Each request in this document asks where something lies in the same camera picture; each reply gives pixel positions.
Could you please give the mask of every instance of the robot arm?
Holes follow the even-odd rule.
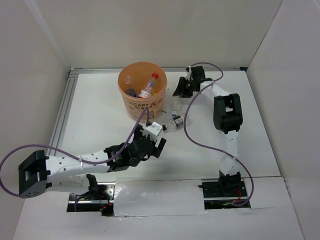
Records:
[[[216,84],[211,78],[206,78],[202,66],[187,67],[187,76],[180,77],[177,89],[173,96],[191,98],[193,92],[199,92],[208,87],[202,94],[212,100],[213,123],[226,143],[226,151],[238,156],[238,134],[243,123],[240,97],[237,93],[230,94]],[[240,165],[233,158],[225,156],[219,170],[221,189],[233,188],[240,185]]]
[[[124,145],[113,145],[95,153],[78,156],[45,156],[43,150],[33,152],[19,165],[19,197],[33,198],[44,192],[70,192],[90,199],[98,193],[98,183],[89,173],[110,173],[136,167],[151,156],[159,158],[166,140],[161,138],[156,146],[162,126],[156,122],[143,129],[138,125],[133,140],[115,159],[101,163],[114,156]],[[97,162],[85,163],[82,160]]]

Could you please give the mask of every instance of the white wall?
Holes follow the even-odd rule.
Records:
[[[67,70],[22,0],[0,2],[0,159],[23,144],[48,144]],[[1,178],[18,192],[18,165],[34,151],[5,163]],[[24,201],[0,190],[0,239],[11,240]]]
[[[199,61],[247,67],[282,2],[34,1],[74,68],[124,67],[141,60],[163,67]]]
[[[319,239],[320,6],[315,0],[284,0],[247,75],[304,237]]]

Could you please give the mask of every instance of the orange bucket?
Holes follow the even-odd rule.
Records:
[[[153,73],[159,75],[154,95],[147,98],[137,98],[125,93],[125,78],[127,76],[133,77],[135,90],[137,95],[139,95],[141,89],[143,89],[152,78]],[[160,116],[164,105],[166,87],[167,76],[165,71],[160,66],[152,62],[139,61],[132,63],[126,66],[120,72],[118,77],[118,88],[122,94],[125,108],[130,117],[134,120],[137,120],[141,112],[147,107],[149,108],[151,121]],[[147,120],[147,113],[144,114],[142,120]]]

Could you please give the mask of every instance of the red bottle cap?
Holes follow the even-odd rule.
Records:
[[[159,77],[159,75],[156,74],[156,73],[152,73],[152,77],[154,77],[155,79],[157,79],[157,78]]]

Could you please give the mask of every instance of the small bottle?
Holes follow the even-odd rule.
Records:
[[[180,96],[173,97],[171,116],[173,118],[178,116],[178,114],[181,113],[181,109],[182,109],[182,98]]]
[[[125,86],[124,86],[125,94],[127,94],[131,97],[137,97],[134,78],[132,76],[126,76],[124,78],[124,84],[125,84]]]
[[[152,78],[148,81],[147,85],[141,90],[138,98],[142,98],[142,99],[149,98],[155,93],[158,77],[159,77],[158,74],[156,73],[152,74]]]
[[[174,132],[175,130],[181,128],[184,125],[184,118],[179,115],[170,119],[170,121],[162,125],[163,131]]]

